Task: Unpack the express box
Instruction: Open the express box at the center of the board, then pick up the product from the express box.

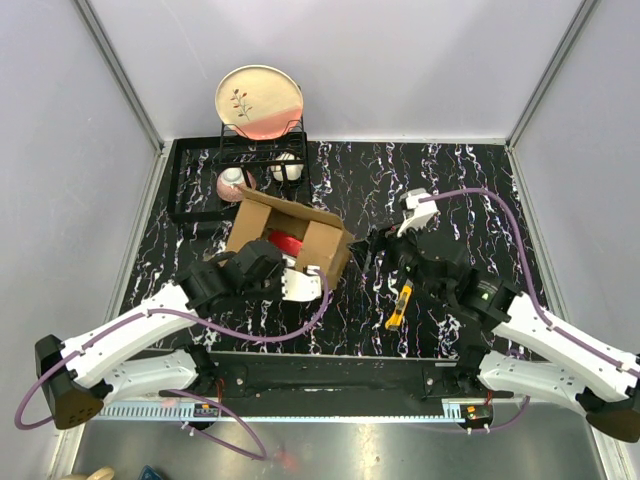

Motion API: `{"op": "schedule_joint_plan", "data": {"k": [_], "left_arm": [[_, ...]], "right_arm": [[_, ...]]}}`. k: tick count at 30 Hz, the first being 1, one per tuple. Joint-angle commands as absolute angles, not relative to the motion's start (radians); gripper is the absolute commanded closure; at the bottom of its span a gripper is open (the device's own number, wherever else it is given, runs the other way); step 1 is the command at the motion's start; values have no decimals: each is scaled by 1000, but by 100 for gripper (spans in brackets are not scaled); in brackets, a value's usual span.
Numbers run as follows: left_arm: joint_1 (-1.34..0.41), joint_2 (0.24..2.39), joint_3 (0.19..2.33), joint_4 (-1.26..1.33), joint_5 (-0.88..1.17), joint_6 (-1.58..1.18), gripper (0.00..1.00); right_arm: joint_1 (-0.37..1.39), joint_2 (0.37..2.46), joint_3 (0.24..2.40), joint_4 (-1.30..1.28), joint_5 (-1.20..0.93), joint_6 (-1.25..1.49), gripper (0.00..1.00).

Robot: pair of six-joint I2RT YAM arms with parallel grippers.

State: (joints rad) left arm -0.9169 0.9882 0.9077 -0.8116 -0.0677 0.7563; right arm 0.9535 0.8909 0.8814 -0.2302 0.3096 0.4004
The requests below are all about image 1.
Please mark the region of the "brown cardboard express box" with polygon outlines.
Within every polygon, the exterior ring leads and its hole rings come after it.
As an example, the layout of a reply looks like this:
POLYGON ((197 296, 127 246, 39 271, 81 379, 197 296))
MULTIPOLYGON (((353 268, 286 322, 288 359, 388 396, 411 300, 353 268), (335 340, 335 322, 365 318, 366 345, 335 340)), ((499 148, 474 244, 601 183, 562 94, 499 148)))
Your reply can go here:
POLYGON ((331 212, 277 198, 243 187, 243 200, 227 239, 226 250, 237 252, 253 240, 267 240, 274 232, 300 242, 294 268, 318 267, 334 290, 348 263, 354 236, 342 219, 331 212))

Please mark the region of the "red item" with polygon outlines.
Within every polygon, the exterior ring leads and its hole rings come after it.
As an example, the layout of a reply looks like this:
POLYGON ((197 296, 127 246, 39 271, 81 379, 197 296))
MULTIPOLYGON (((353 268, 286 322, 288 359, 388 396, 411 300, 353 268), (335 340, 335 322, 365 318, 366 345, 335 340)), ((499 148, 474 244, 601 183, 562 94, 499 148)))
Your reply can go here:
POLYGON ((279 248, 284 254, 297 258, 302 250, 303 241, 296 236, 279 230, 273 230, 268 240, 279 248))

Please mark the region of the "yellow utility knife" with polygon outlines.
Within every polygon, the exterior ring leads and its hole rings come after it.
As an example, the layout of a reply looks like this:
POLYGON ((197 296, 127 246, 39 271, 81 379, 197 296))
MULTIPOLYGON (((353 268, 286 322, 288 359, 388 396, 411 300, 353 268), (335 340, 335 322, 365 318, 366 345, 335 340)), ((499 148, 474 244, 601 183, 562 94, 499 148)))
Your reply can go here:
POLYGON ((389 331, 397 331, 403 324, 405 311, 413 292, 413 283, 407 280, 403 285, 398 298, 396 300, 393 312, 389 319, 385 322, 385 329, 389 331))

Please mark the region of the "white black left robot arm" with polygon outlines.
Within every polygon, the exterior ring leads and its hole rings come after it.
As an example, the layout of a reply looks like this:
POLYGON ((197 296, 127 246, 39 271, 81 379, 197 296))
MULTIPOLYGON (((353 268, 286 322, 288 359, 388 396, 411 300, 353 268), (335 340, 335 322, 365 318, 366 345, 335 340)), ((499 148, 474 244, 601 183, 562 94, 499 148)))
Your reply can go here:
POLYGON ((85 423, 116 387, 113 368, 171 333, 189 326, 186 317, 206 320, 218 304, 278 299, 293 261, 272 243, 254 240, 237 252, 198 261, 138 307, 85 334, 61 340, 49 334, 34 346, 36 375, 59 430, 85 423))

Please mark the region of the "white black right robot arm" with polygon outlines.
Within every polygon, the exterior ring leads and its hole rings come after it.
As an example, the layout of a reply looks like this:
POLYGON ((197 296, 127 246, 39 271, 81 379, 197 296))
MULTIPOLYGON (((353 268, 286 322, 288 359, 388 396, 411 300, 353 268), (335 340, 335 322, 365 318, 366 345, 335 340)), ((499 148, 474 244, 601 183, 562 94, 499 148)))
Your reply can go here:
POLYGON ((471 265, 466 248, 436 232, 373 230, 350 245, 368 271, 380 258, 413 289, 499 337, 542 356, 511 359, 484 347, 461 353, 454 384, 466 396, 506 391, 554 403, 619 441, 639 440, 639 357, 610 346, 543 309, 511 281, 471 265))

